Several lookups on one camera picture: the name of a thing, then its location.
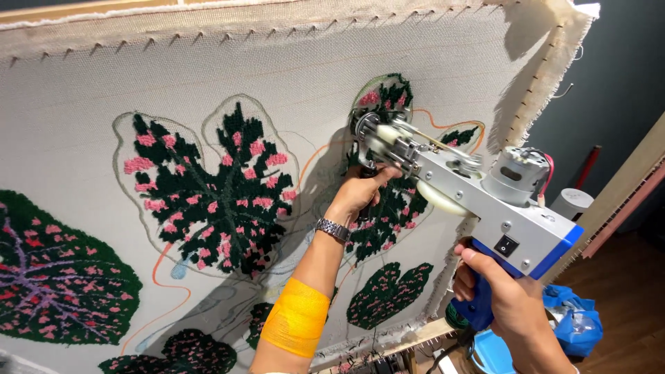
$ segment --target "power switch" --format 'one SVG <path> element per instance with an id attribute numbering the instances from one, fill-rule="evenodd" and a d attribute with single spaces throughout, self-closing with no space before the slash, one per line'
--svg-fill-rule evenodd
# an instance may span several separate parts
<path id="1" fill-rule="evenodd" d="M 504 235 L 501 237 L 497 245 L 494 246 L 494 250 L 504 255 L 505 257 L 508 257 L 513 253 L 513 251 L 515 251 L 518 245 L 519 243 L 516 242 L 513 238 L 509 237 L 508 235 Z"/>

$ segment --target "orange bandage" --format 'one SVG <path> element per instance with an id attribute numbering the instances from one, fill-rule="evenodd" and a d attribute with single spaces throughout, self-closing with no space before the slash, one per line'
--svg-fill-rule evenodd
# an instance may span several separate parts
<path id="1" fill-rule="evenodd" d="M 312 358 L 326 323 L 330 299 L 289 279 L 261 330 L 261 338 L 295 355 Z"/>

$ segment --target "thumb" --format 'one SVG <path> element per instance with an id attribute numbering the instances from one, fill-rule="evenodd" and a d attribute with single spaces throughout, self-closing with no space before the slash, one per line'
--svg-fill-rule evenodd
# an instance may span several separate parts
<path id="1" fill-rule="evenodd" d="M 401 175 L 402 172 L 399 169 L 389 166 L 381 169 L 381 171 L 376 176 L 372 177 L 372 179 L 376 183 L 376 187 L 379 188 L 383 185 L 383 183 L 386 183 L 390 179 L 399 177 Z"/>
<path id="2" fill-rule="evenodd" d="M 462 251 L 462 259 L 471 269 L 483 275 L 492 289 L 501 287 L 506 282 L 514 281 L 493 258 L 478 253 L 471 248 L 465 248 Z"/>

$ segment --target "blue plastic bag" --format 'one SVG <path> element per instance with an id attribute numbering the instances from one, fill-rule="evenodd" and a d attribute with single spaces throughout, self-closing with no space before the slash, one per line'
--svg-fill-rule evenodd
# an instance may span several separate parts
<path id="1" fill-rule="evenodd" d="M 569 287 L 548 285 L 543 290 L 543 303 L 546 307 L 570 307 L 568 313 L 554 328 L 554 334 L 564 353 L 588 357 L 602 338 L 600 316 L 594 310 L 596 302 L 591 299 L 581 299 Z"/>

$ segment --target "white container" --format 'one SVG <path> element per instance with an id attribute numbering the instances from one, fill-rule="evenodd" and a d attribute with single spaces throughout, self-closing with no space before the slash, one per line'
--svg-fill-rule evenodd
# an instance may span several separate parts
<path id="1" fill-rule="evenodd" d="M 549 208 L 569 220 L 577 221 L 577 218 L 587 210 L 592 202 L 593 198 L 586 192 L 574 188 L 564 188 Z"/>

